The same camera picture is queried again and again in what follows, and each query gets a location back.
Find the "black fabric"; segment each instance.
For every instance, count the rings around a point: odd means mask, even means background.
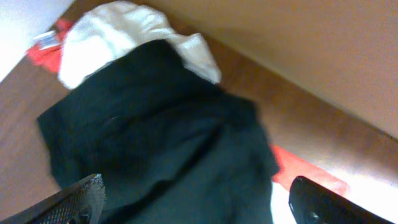
[[[62,188],[103,175],[104,223],[272,223],[278,167],[253,104],[185,69],[164,40],[100,70],[38,120]]]

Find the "red fabric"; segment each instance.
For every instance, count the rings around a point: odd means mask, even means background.
[[[73,23],[66,19],[59,19],[55,26],[59,30],[57,38],[61,45],[40,50],[39,45],[35,44],[27,51],[27,56],[33,61],[34,65],[41,65],[52,73],[57,73],[60,70],[62,42]]]
[[[347,193],[349,185],[346,182],[281,147],[272,146],[272,150],[280,166],[280,171],[273,176],[272,180],[286,190],[290,190],[296,176],[302,175],[340,196],[344,197]]]

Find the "wooden floor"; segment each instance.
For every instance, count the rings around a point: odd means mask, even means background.
[[[100,2],[77,0],[64,18],[77,20]],[[195,32],[168,16],[179,33]],[[398,141],[214,39],[206,40],[223,74],[221,86],[257,103],[273,144],[347,181],[351,200],[398,222],[385,208],[398,197],[391,196],[398,188]],[[55,75],[26,58],[0,84],[0,220],[58,190],[35,119],[66,94]]]

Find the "pile of clothes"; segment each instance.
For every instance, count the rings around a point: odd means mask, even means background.
[[[73,90],[38,118],[52,174],[62,188],[102,174],[101,223],[272,223],[278,165],[253,103],[215,85],[200,35],[102,5],[67,34],[58,77]]]

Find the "white towel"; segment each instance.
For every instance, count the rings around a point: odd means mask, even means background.
[[[185,68],[219,83],[221,72],[200,34],[177,34],[166,16],[147,6],[116,1],[87,12],[67,34],[58,79],[69,89],[132,49],[166,39],[184,60]]]

